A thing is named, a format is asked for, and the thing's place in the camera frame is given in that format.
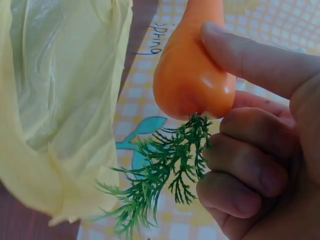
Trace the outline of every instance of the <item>orange carrot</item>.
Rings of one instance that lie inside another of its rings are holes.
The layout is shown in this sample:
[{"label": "orange carrot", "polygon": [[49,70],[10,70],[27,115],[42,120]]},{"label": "orange carrot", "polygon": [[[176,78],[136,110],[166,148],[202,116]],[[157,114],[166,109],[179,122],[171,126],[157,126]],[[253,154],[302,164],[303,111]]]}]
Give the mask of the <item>orange carrot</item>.
[{"label": "orange carrot", "polygon": [[236,77],[217,66],[200,39],[205,22],[225,27],[223,0],[188,0],[154,73],[155,101],[177,120],[195,113],[222,118],[234,102]]}]

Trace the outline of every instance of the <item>hand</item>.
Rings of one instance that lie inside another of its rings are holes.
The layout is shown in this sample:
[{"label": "hand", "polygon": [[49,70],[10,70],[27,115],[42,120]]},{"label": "hand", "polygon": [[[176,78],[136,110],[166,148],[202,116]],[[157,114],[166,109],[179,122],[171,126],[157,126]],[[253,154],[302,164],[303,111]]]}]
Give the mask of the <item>hand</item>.
[{"label": "hand", "polygon": [[320,57],[202,28],[225,71],[290,100],[237,91],[203,155],[201,204],[230,240],[320,239]]}]

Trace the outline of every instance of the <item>checkered tablecloth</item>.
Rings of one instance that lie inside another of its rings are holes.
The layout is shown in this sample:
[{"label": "checkered tablecloth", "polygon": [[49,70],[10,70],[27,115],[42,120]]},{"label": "checkered tablecloth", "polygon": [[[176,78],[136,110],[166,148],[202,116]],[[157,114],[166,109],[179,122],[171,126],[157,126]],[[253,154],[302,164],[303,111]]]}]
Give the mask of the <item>checkered tablecloth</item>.
[{"label": "checkered tablecloth", "polygon": [[[177,127],[157,107],[153,92],[153,72],[168,37],[180,22],[186,0],[159,0],[157,14],[136,55],[114,117],[118,162],[125,168],[139,167],[140,156],[131,140],[157,128]],[[320,0],[225,0],[225,22],[229,31],[270,45],[320,55]],[[237,88],[287,104],[288,101],[243,79]],[[120,186],[128,187],[121,176]],[[225,240],[215,221],[198,201],[191,206],[176,205],[164,190],[158,206],[159,227],[142,230],[134,240]],[[117,240],[112,217],[97,222],[82,221],[77,240]]]}]

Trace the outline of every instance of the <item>finger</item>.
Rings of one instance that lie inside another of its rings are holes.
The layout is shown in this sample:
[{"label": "finger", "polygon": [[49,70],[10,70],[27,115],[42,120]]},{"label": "finger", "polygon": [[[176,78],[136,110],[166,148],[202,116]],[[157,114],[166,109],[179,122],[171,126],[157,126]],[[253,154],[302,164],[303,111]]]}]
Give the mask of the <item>finger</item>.
[{"label": "finger", "polygon": [[261,97],[261,96],[257,96],[247,91],[237,90],[235,92],[232,108],[237,109],[237,108],[244,108],[244,107],[260,108],[275,115],[278,118],[280,117],[292,118],[292,115],[290,113],[288,106],[281,104],[279,102]]},{"label": "finger", "polygon": [[277,203],[276,198],[267,198],[262,201],[262,207],[259,212],[253,217],[242,219],[229,215],[214,207],[204,207],[209,214],[218,223],[222,232],[228,239],[243,239],[248,231],[266,214],[273,209]]},{"label": "finger", "polygon": [[320,72],[318,56],[260,44],[210,22],[203,25],[201,34],[222,69],[287,99]]},{"label": "finger", "polygon": [[299,143],[291,126],[256,107],[232,109],[221,121],[220,133],[280,158],[291,157]]},{"label": "finger", "polygon": [[287,171],[258,148],[222,133],[210,143],[212,148],[203,152],[210,170],[228,173],[264,197],[276,197],[286,188]]},{"label": "finger", "polygon": [[235,177],[223,172],[208,172],[196,186],[204,207],[215,208],[237,218],[250,218],[260,209],[261,197]]}]

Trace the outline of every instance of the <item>carrot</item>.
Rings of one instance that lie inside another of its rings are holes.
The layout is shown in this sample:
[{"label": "carrot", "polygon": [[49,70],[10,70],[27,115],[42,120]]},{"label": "carrot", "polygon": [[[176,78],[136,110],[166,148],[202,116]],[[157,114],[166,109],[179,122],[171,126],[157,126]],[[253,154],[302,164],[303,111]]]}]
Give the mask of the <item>carrot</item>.
[{"label": "carrot", "polygon": [[236,77],[220,69],[200,39],[205,22],[225,27],[223,0],[188,0],[154,72],[155,102],[177,120],[195,113],[219,119],[234,102]]},{"label": "carrot", "polygon": [[233,105],[236,78],[213,62],[199,39],[200,28],[207,21],[225,26],[222,0],[188,0],[154,73],[158,106],[168,116],[188,122],[175,129],[161,128],[152,134],[153,139],[139,139],[138,152],[146,163],[141,169],[113,168],[126,174],[131,183],[128,189],[99,184],[104,193],[123,201],[122,207],[106,216],[117,215],[115,231],[125,233],[127,239],[139,225],[152,226],[148,213],[153,213],[157,222],[158,199],[171,176],[174,179],[168,188],[177,204],[189,205],[196,199],[184,179],[196,183],[205,178],[206,160],[199,153],[203,140],[207,148],[211,146],[208,126],[212,123],[206,115],[221,118]]}]

